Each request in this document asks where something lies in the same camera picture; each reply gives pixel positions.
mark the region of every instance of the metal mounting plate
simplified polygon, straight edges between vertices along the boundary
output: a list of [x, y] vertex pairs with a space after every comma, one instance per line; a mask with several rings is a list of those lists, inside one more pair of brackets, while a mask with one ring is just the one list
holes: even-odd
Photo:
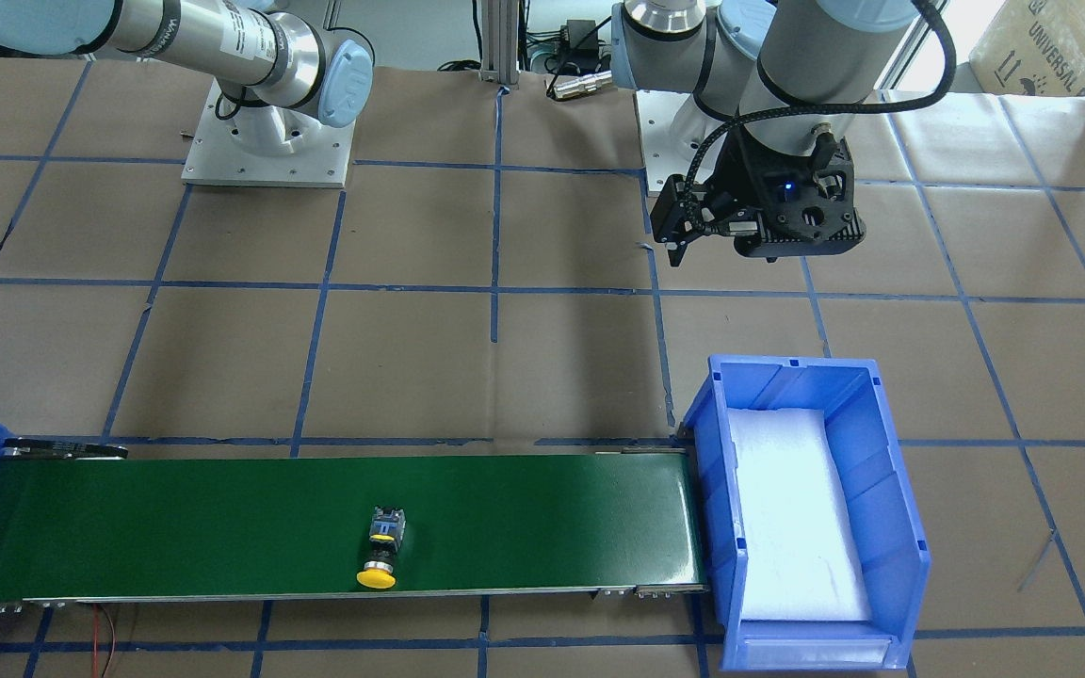
[[[669, 175], [689, 171], [689, 157], [681, 153], [668, 133], [676, 112], [680, 110], [689, 94], [679, 91], [654, 91], [641, 89], [636, 99], [639, 107], [639, 139], [642, 141], [642, 159], [647, 165], [647, 194], [658, 196], [664, 188], [664, 181]], [[723, 146], [723, 141], [716, 142]], [[716, 150], [706, 154], [705, 162], [698, 169], [697, 180], [705, 181], [714, 172], [714, 159], [718, 157]]]
[[292, 189], [344, 189], [349, 167], [354, 125], [322, 127], [319, 142], [291, 155], [258, 155], [242, 149], [229, 137], [228, 125], [216, 119], [212, 85], [190, 143], [182, 180], [203, 186], [283, 186]]

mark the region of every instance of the white foam insert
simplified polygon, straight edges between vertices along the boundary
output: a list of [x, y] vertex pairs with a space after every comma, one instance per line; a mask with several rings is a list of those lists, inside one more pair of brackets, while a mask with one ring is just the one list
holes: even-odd
[[728, 409], [727, 419], [748, 539], [742, 617], [868, 622], [824, 412]]

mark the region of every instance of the cardboard box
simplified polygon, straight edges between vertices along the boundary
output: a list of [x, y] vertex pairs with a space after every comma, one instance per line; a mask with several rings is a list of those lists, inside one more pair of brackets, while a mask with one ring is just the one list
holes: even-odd
[[1085, 0], [1007, 0], [969, 61], [991, 93], [1085, 97]]

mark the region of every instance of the robotic arm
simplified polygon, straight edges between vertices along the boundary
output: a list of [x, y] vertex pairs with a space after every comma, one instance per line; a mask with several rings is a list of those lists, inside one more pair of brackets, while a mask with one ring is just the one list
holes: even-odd
[[[916, 16], [946, 48], [946, 77], [912, 103], [864, 104]], [[703, 0], [625, 0], [612, 44], [620, 87], [692, 93], [673, 128], [694, 151], [690, 170], [667, 178], [651, 212], [673, 267], [705, 235], [770, 261], [859, 244], [866, 229], [844, 141], [853, 115], [934, 103], [956, 61], [931, 0], [782, 0], [776, 9], [724, 0], [710, 11]], [[699, 182], [711, 152], [714, 172]]]
[[352, 124], [370, 93], [370, 52], [294, 14], [239, 3], [0, 0], [0, 44], [34, 54], [115, 47], [216, 76], [235, 107], [270, 104], [329, 127]]

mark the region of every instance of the conveyor belt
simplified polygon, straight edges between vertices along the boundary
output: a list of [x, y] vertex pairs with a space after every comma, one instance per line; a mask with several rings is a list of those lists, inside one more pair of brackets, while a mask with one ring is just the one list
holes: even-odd
[[[0, 463], [0, 602], [701, 588], [681, 453]], [[359, 587], [376, 504], [397, 585]]]

